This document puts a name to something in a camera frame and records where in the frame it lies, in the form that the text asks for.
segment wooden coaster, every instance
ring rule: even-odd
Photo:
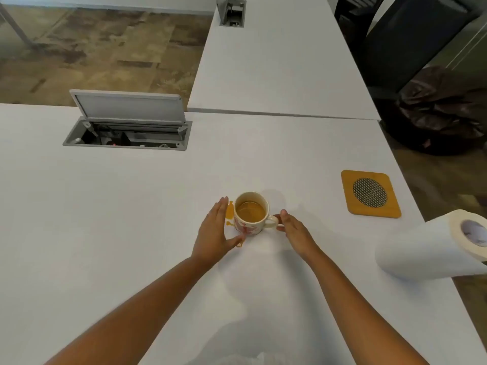
[[[341,181],[347,208],[352,214],[401,217],[401,209],[387,175],[344,170]]]

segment mug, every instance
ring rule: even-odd
[[[250,223],[244,221],[238,214],[237,208],[244,202],[256,202],[265,209],[265,216],[261,221]],[[257,192],[245,192],[237,197],[234,203],[233,225],[240,233],[246,235],[256,235],[262,231],[263,228],[275,228],[279,224],[277,218],[269,215],[269,202],[266,201],[262,195]]]

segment white tabletop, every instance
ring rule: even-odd
[[[247,190],[301,219],[431,364],[487,363],[450,279],[403,282],[374,262],[377,241],[422,222],[377,122],[187,113],[187,151],[63,147],[78,116],[0,105],[0,363],[46,361],[188,257],[215,200]],[[402,218],[350,214],[344,169],[387,173]],[[354,363],[315,277],[270,230],[198,282],[142,364],[263,351],[296,364]]]
[[[188,111],[380,120],[326,0],[247,0],[243,28],[219,23]]]

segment person's left arm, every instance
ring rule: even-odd
[[[206,215],[191,257],[100,319],[46,365],[136,365],[198,280],[245,239],[225,239],[227,206],[228,197],[222,197]]]

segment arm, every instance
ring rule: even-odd
[[[210,210],[190,258],[103,317],[46,365],[135,365],[198,280],[245,237],[223,234],[228,198]]]
[[[423,357],[365,300],[316,245],[307,228],[285,210],[278,216],[294,250],[306,261],[357,365],[427,365]]]

